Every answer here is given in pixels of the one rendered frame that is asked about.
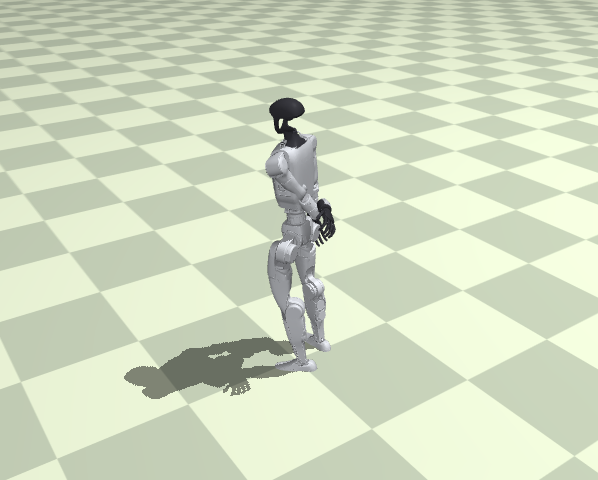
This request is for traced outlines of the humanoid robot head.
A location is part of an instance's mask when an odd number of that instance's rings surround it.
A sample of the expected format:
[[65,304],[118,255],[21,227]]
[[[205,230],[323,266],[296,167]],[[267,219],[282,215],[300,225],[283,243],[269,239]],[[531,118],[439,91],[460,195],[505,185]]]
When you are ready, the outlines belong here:
[[[279,99],[270,106],[269,112],[274,119],[275,131],[278,134],[284,134],[284,139],[287,140],[285,146],[296,147],[297,149],[306,142],[304,138],[298,135],[296,128],[288,125],[288,121],[300,117],[305,112],[303,105],[298,100],[293,98]],[[279,119],[283,119],[281,128],[279,128]]]

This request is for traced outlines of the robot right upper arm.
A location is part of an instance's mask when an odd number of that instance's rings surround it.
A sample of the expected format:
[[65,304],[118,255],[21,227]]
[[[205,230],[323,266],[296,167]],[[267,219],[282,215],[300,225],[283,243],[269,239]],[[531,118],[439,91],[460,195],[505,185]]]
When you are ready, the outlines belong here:
[[[299,134],[300,135],[300,134]],[[317,159],[316,159],[316,146],[317,146],[317,139],[314,135],[310,135],[310,134],[301,134],[304,136],[307,136],[313,145],[313,151],[314,151],[314,184],[317,182],[318,180],[318,169],[317,169]]]

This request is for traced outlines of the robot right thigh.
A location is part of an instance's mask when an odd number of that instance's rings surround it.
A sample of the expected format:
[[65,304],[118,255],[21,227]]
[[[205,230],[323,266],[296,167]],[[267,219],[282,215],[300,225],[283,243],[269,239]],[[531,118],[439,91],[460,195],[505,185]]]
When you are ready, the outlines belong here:
[[314,242],[318,239],[320,225],[313,222],[313,234],[310,241],[298,248],[295,259],[296,268],[302,283],[304,295],[309,299],[316,299],[323,293],[320,282],[315,279],[316,247]]

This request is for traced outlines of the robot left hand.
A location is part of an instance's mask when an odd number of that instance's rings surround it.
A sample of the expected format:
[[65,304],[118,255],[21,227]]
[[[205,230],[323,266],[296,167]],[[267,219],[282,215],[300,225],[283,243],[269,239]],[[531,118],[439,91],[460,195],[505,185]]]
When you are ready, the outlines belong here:
[[321,216],[323,217],[323,224],[318,230],[320,231],[326,226],[325,231],[322,233],[322,235],[327,233],[327,231],[329,230],[328,233],[325,235],[325,237],[328,236],[328,238],[331,238],[334,235],[335,230],[336,230],[335,224],[334,224],[334,218],[331,214],[331,211],[332,211],[331,206],[328,204],[325,204],[323,199],[320,199],[317,202],[317,207],[318,207],[319,214],[316,217],[316,219],[318,220]]

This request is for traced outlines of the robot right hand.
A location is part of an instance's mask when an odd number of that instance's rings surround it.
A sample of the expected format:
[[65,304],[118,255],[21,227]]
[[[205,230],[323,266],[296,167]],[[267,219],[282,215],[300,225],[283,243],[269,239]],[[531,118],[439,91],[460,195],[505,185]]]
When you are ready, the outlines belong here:
[[[307,213],[307,216],[309,216],[309,214],[308,214],[308,213]],[[320,219],[320,218],[319,218],[319,219]],[[319,219],[318,219],[318,220],[313,220],[313,219],[312,219],[312,221],[313,221],[313,222],[315,222],[315,223],[317,223],[317,224],[319,224],[319,225],[320,225],[320,227],[321,227],[321,226],[322,226],[322,224],[321,224],[321,222],[319,221]],[[323,229],[322,229],[322,230],[320,230],[320,232],[321,232],[321,235],[322,235],[322,233],[323,233]],[[328,241],[328,240],[327,240],[327,238],[325,237],[325,235],[322,235],[322,237],[325,239],[325,241]],[[322,244],[324,244],[324,242],[323,242],[323,241],[322,241],[322,239],[321,239],[321,236],[320,236],[320,234],[319,234],[319,237],[318,237],[318,239],[319,239],[319,241],[320,241]],[[318,240],[316,240],[315,242],[316,242],[317,246],[318,246],[318,247],[320,247],[320,244],[318,243]],[[316,247],[316,246],[315,246],[315,247]]]

